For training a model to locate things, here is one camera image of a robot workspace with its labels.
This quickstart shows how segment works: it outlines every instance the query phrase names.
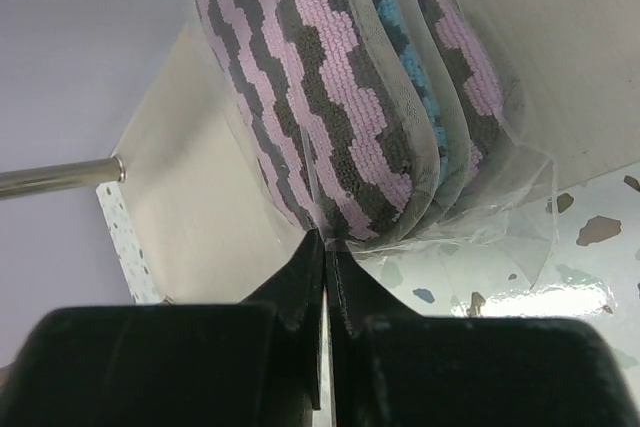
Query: black plastic part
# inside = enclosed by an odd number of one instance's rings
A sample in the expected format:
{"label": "black plastic part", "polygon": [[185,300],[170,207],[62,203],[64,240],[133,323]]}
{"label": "black plastic part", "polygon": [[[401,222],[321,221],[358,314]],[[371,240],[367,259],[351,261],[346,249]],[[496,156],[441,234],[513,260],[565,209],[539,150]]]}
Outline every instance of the black plastic part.
{"label": "black plastic part", "polygon": [[637,427],[609,348],[555,319],[370,319],[339,425]]}
{"label": "black plastic part", "polygon": [[54,312],[19,355],[0,425],[263,425],[276,322],[263,305]]}

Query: metal rod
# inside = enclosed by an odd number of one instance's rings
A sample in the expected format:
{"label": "metal rod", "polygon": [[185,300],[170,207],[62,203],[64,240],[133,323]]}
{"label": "metal rod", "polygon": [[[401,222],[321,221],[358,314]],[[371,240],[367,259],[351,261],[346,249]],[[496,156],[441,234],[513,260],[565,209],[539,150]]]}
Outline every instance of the metal rod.
{"label": "metal rod", "polygon": [[118,157],[77,164],[0,173],[0,200],[75,189],[104,182],[124,182],[125,170]]}

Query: white wall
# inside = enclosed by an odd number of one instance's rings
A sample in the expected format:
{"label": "white wall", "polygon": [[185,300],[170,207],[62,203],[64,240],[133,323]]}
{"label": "white wall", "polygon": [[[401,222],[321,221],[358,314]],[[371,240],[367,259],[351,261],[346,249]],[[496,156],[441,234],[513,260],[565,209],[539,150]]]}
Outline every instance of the white wall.
{"label": "white wall", "polygon": [[[186,0],[0,0],[0,171],[108,156]],[[0,202],[0,366],[47,311],[129,294],[92,189]]]}

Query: clear plastic wrap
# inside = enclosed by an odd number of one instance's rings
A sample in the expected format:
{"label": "clear plastic wrap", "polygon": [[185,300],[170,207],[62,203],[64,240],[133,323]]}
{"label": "clear plastic wrap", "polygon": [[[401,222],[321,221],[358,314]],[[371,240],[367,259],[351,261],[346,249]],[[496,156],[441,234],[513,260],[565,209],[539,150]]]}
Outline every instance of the clear plastic wrap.
{"label": "clear plastic wrap", "polygon": [[194,41],[235,88],[225,115],[274,228],[319,228],[365,266],[495,249],[535,282],[556,227],[530,202],[554,195],[555,169],[478,5],[195,0]]}

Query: pink and gray towel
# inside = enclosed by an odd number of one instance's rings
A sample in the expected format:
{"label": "pink and gray towel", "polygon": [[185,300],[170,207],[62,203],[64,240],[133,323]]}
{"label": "pink and gray towel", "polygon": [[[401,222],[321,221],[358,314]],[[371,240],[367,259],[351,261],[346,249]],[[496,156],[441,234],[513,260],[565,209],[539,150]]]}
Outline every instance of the pink and gray towel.
{"label": "pink and gray towel", "polygon": [[417,1],[455,105],[429,77],[436,59],[413,48],[399,0],[196,0],[272,200],[294,225],[365,249],[405,239],[446,213],[455,199],[438,191],[458,195],[503,134],[502,87],[480,40],[451,0]]}

